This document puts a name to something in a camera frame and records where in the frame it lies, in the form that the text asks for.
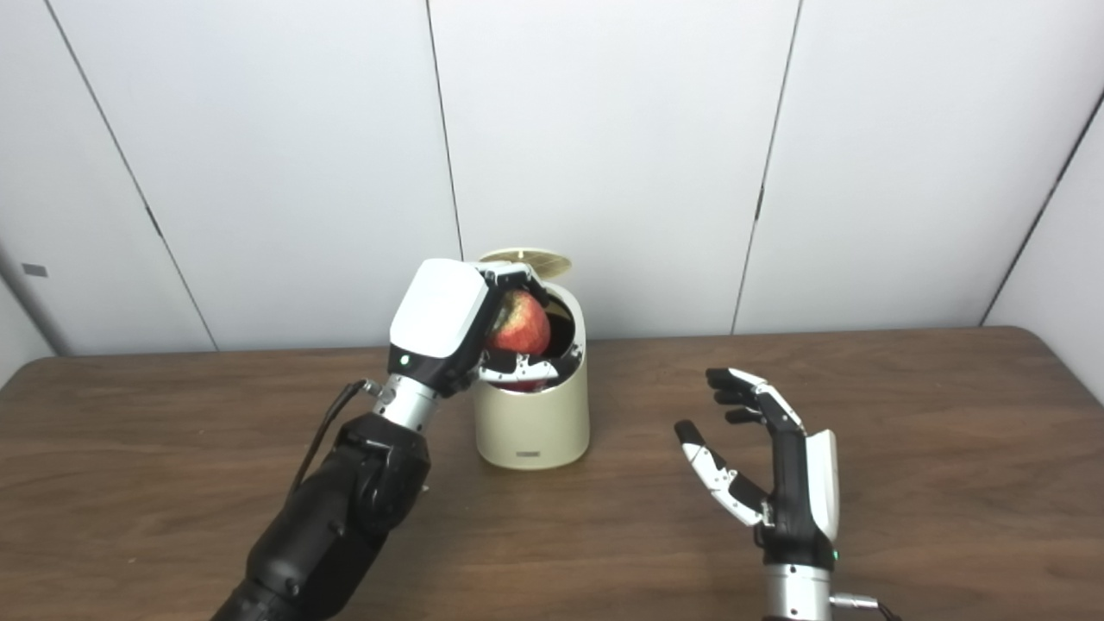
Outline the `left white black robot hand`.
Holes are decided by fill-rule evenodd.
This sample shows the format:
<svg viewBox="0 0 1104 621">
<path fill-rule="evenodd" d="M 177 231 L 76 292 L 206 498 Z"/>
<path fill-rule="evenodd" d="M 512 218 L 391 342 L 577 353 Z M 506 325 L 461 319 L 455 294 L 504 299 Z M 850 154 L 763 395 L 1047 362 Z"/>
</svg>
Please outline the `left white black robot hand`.
<svg viewBox="0 0 1104 621">
<path fill-rule="evenodd" d="M 548 357 L 490 343 L 505 326 L 501 313 L 512 293 L 534 298 L 539 315 L 552 302 L 541 273 L 527 262 L 426 260 L 393 318 L 388 373 L 440 398 L 465 392 L 476 381 L 563 385 L 584 361 L 578 348 Z"/>
</svg>

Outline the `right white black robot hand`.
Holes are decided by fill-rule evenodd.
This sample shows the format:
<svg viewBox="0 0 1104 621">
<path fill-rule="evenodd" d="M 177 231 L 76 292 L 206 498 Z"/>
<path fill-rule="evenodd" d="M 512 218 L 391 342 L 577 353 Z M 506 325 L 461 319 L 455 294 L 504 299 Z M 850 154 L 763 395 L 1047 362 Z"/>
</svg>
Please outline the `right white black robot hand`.
<svg viewBox="0 0 1104 621">
<path fill-rule="evenodd" d="M 730 406 L 730 424 L 755 423 L 769 436 L 772 487 L 764 490 L 707 448 L 693 421 L 675 424 L 683 454 L 705 490 L 753 530 L 765 565 L 798 565 L 831 573 L 838 558 L 836 439 L 808 434 L 800 415 L 775 386 L 735 368 L 709 368 L 705 381 L 718 404 Z"/>
</svg>

